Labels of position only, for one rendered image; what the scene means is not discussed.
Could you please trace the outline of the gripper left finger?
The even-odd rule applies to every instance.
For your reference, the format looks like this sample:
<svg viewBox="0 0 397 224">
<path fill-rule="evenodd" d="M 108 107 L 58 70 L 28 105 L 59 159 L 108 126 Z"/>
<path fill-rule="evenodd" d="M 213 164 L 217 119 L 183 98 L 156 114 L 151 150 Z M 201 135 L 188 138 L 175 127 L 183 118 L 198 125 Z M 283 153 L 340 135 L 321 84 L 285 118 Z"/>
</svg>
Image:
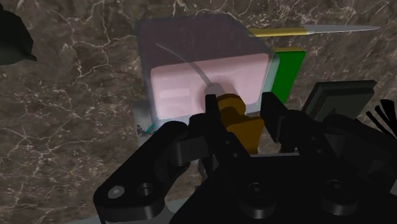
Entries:
<svg viewBox="0 0 397 224">
<path fill-rule="evenodd" d="M 93 202 L 101 223 L 226 223 L 241 215 L 237 168 L 249 153 L 221 122 L 215 95 L 190 122 L 162 125 L 103 184 Z M 165 205 L 174 182 L 194 160 L 207 159 L 207 179 L 176 212 Z"/>
</svg>

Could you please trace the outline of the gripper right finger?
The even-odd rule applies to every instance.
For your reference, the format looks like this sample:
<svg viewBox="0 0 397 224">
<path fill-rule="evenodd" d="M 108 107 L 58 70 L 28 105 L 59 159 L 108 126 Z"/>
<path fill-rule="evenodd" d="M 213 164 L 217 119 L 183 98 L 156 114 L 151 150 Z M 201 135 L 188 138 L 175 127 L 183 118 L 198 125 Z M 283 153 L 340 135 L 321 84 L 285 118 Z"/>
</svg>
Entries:
<svg viewBox="0 0 397 224">
<path fill-rule="evenodd" d="M 262 93 L 260 116 L 275 142 L 298 150 L 323 176 L 360 178 L 397 194 L 397 139 L 343 115 L 315 121 L 272 92 Z"/>
</svg>

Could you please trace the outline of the dark grey book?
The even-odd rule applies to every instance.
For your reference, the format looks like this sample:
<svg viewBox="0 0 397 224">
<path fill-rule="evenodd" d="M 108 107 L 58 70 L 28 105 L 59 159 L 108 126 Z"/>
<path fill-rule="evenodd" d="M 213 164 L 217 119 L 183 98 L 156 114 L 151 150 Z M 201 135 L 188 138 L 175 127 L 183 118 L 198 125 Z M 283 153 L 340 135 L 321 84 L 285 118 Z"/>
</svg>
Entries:
<svg viewBox="0 0 397 224">
<path fill-rule="evenodd" d="M 317 82 L 302 111 L 316 121 L 336 113 L 355 119 L 374 95 L 374 80 Z"/>
</svg>

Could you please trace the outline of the green box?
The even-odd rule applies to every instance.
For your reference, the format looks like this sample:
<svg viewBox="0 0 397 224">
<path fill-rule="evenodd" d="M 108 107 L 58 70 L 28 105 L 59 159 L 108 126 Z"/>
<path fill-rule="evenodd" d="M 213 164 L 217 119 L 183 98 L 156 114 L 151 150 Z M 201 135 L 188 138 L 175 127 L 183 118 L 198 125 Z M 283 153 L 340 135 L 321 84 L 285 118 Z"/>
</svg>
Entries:
<svg viewBox="0 0 397 224">
<path fill-rule="evenodd" d="M 299 47 L 284 47 L 274 48 L 274 52 L 279 59 L 279 65 L 271 92 L 282 103 L 285 103 L 305 58 L 306 51 Z"/>
</svg>

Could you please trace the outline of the translucent box with pink base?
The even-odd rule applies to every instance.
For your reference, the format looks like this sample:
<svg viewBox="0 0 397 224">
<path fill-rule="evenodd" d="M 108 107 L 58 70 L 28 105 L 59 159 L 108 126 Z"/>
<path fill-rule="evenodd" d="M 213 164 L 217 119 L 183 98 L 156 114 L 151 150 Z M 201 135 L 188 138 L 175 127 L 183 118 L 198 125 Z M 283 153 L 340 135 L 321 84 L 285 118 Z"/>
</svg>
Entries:
<svg viewBox="0 0 397 224">
<path fill-rule="evenodd" d="M 188 123 L 207 94 L 236 94 L 258 112 L 272 89 L 279 56 L 230 15 L 146 18 L 135 29 L 154 129 Z"/>
</svg>

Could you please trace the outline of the black rounded thing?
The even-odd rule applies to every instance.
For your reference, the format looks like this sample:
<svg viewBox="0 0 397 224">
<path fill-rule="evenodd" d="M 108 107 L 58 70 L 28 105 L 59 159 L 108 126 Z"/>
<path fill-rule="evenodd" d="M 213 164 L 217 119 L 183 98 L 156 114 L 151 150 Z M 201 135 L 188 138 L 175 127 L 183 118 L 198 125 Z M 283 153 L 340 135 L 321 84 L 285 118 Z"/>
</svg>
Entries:
<svg viewBox="0 0 397 224">
<path fill-rule="evenodd" d="M 0 66 L 12 65 L 22 60 L 36 62 L 32 54 L 34 41 L 22 19 L 5 10 L 0 3 Z"/>
</svg>

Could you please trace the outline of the yellow-handled knife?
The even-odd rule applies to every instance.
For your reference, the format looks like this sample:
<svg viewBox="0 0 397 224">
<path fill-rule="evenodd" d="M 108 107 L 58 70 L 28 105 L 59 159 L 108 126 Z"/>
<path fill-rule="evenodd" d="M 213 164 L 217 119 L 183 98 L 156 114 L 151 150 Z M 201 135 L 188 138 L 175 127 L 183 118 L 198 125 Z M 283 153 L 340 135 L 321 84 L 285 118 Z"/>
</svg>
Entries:
<svg viewBox="0 0 397 224">
<path fill-rule="evenodd" d="M 301 27 L 285 27 L 285 28 L 250 28 L 251 36 L 258 38 L 276 37 L 276 36 L 303 36 L 310 34 L 324 34 L 336 32 L 358 32 L 373 31 L 380 29 L 371 25 L 302 25 Z"/>
</svg>

